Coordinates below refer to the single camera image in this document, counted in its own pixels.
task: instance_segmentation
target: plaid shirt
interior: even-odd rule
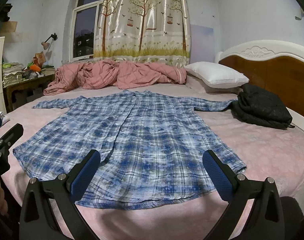
[[[54,179],[96,149],[101,166],[77,204],[145,209],[181,203],[215,189],[202,164],[212,149],[235,172],[246,166],[195,114],[232,102],[150,91],[55,99],[33,108],[69,110],[13,150],[30,177]]]

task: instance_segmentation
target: blue gripper pad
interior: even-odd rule
[[[93,176],[98,170],[100,163],[100,153],[96,150],[91,150],[84,158],[84,160],[81,163],[76,164],[69,172],[69,176],[70,173],[72,173],[72,178],[74,175],[74,180],[71,181],[69,190],[70,200],[72,202],[76,202],[83,197],[86,189],[88,188],[91,180],[93,179]]]
[[[208,151],[203,154],[203,166],[210,176],[221,199],[230,202],[233,199],[232,184]]]

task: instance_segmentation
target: lamp shade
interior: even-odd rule
[[[47,50],[50,47],[50,43],[48,42],[41,42],[41,45],[43,46],[44,50]]]

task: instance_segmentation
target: wooden desk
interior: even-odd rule
[[[46,83],[48,81],[53,81],[53,80],[54,80],[54,74],[44,76],[41,78],[29,79],[29,80],[5,87],[3,89],[3,93],[4,93],[4,95],[7,95],[7,99],[8,99],[7,112],[10,113],[13,111],[13,105],[12,105],[12,92],[13,91],[24,90],[24,89],[28,89],[28,88],[34,89],[43,83]]]

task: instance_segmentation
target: white window frame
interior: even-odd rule
[[[79,2],[79,0],[76,0],[76,5],[72,12],[72,20],[71,20],[70,35],[69,35],[69,61],[70,62],[78,61],[78,60],[82,60],[82,59],[89,59],[91,56],[93,56],[93,54],[90,54],[90,55],[81,56],[81,57],[75,57],[75,58],[73,57],[73,43],[74,43],[76,14],[79,11],[83,11],[85,9],[96,7],[95,23],[94,23],[94,40],[95,40],[97,27],[98,27],[99,13],[100,13],[99,7],[100,7],[100,4],[103,3],[103,0],[98,0],[98,1],[95,1],[92,3],[84,4],[79,7],[77,6],[78,2]]]

